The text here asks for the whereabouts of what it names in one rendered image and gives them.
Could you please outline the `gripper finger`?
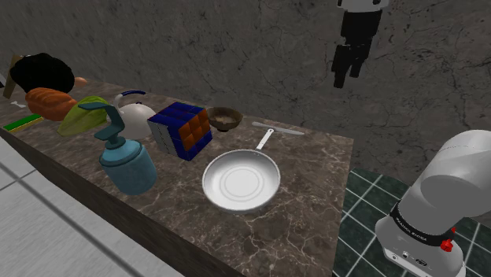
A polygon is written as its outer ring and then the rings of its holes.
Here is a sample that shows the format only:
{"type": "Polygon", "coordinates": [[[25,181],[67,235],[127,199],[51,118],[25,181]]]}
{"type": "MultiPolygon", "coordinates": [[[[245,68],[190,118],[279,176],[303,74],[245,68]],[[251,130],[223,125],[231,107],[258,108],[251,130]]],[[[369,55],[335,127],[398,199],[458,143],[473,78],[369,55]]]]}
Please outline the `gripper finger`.
{"type": "Polygon", "coordinates": [[[356,49],[353,49],[353,61],[351,64],[351,69],[349,76],[352,78],[358,78],[360,75],[360,70],[363,63],[368,58],[370,52],[369,46],[360,46],[356,49]]]}
{"type": "Polygon", "coordinates": [[[331,71],[334,73],[334,87],[343,88],[345,77],[351,66],[350,47],[337,45],[331,71]]]}

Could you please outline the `grey flat knife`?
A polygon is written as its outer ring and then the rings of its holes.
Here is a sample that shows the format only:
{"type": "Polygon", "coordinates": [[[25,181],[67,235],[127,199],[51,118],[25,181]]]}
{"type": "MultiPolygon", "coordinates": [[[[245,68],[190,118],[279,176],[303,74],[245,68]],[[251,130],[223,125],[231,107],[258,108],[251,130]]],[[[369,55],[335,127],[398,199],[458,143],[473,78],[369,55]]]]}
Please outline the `grey flat knife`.
{"type": "Polygon", "coordinates": [[[304,135],[305,134],[305,133],[300,132],[300,131],[295,131],[295,130],[286,129],[286,128],[282,128],[282,127],[276,127],[276,126],[271,126],[271,125],[267,125],[267,124],[262,124],[262,123],[259,123],[256,121],[252,122],[252,125],[255,127],[271,128],[275,131],[279,131],[279,132],[283,132],[283,133],[287,133],[287,134],[291,134],[291,135],[304,135]]]}

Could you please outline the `brown bowl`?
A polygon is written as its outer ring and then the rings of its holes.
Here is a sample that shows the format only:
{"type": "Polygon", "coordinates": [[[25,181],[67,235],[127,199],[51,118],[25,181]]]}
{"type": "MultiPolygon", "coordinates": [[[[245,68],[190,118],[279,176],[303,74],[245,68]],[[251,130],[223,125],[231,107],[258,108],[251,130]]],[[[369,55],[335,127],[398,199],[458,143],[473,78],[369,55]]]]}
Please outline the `brown bowl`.
{"type": "Polygon", "coordinates": [[[212,107],[207,109],[207,114],[210,125],[221,132],[236,128],[243,119],[239,111],[228,107],[212,107]]]}

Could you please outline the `green tiled robot stand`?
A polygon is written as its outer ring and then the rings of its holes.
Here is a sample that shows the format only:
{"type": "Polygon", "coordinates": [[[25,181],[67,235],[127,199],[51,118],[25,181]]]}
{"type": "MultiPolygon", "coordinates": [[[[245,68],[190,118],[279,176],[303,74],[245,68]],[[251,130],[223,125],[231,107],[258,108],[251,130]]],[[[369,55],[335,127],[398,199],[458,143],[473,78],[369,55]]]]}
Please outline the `green tiled robot stand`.
{"type": "MultiPolygon", "coordinates": [[[[378,173],[354,168],[348,175],[332,277],[417,277],[387,260],[375,224],[403,197],[408,186],[378,173]]],[[[491,229],[471,218],[456,224],[466,277],[491,277],[491,229]]]]}

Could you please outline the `silver frying pan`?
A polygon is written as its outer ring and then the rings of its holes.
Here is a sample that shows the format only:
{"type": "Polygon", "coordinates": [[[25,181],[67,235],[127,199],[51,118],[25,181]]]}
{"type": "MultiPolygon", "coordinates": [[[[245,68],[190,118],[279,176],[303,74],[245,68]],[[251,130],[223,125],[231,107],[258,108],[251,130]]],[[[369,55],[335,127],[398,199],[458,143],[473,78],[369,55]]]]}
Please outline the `silver frying pan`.
{"type": "Polygon", "coordinates": [[[274,133],[269,128],[253,150],[231,150],[205,168],[201,184],[207,199],[223,211],[244,214],[263,208],[281,183],[278,165],[262,147],[274,133]]]}

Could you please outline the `blue orange puzzle cube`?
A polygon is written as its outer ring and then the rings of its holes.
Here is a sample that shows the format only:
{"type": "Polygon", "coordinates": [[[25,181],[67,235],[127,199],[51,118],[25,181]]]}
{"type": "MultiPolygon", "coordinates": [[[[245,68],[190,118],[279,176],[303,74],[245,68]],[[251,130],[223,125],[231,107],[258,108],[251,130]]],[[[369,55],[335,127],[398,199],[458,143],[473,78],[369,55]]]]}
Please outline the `blue orange puzzle cube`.
{"type": "Polygon", "coordinates": [[[192,161],[211,141],[205,108],[174,102],[147,119],[160,150],[192,161]]]}

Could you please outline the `teal spray bottle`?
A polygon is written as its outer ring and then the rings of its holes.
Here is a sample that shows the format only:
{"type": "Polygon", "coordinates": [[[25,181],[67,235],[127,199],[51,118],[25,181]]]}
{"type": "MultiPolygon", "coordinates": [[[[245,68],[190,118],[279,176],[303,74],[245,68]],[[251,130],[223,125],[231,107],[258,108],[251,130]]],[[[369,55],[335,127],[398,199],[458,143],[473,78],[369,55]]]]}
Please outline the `teal spray bottle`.
{"type": "Polygon", "coordinates": [[[157,181],[156,167],[143,144],[120,136],[125,125],[116,108],[101,102],[78,104],[78,107],[104,109],[111,119],[111,124],[95,133],[94,137],[105,141],[105,149],[98,161],[119,191],[126,195],[148,191],[157,181]]]}

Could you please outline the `orange bread loaf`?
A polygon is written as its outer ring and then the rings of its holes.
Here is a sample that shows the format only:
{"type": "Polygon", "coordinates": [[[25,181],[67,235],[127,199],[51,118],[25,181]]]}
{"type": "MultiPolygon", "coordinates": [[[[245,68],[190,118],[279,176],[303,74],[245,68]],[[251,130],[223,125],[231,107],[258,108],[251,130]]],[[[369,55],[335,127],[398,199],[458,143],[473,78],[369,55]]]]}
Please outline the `orange bread loaf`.
{"type": "Polygon", "coordinates": [[[77,100],[65,92],[50,88],[38,87],[30,90],[25,100],[34,114],[52,121],[62,121],[77,100]]]}

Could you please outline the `black round pot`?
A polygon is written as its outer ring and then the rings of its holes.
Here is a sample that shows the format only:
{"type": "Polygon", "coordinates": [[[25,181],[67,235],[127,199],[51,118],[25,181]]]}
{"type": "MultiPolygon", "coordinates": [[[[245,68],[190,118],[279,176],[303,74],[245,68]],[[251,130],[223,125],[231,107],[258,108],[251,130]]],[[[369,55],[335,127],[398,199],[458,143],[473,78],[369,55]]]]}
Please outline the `black round pot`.
{"type": "Polygon", "coordinates": [[[9,73],[25,93],[39,87],[68,93],[75,85],[71,68],[46,53],[22,57],[9,73]]]}

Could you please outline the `green and yellow sponge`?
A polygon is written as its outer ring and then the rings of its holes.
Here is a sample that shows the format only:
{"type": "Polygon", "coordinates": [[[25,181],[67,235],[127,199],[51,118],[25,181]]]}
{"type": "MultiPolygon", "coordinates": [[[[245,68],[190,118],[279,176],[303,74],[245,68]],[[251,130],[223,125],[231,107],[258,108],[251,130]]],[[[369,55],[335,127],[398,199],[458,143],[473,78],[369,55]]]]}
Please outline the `green and yellow sponge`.
{"type": "Polygon", "coordinates": [[[44,118],[42,116],[38,114],[31,114],[23,119],[5,125],[3,128],[8,132],[17,132],[43,120],[44,118]]]}

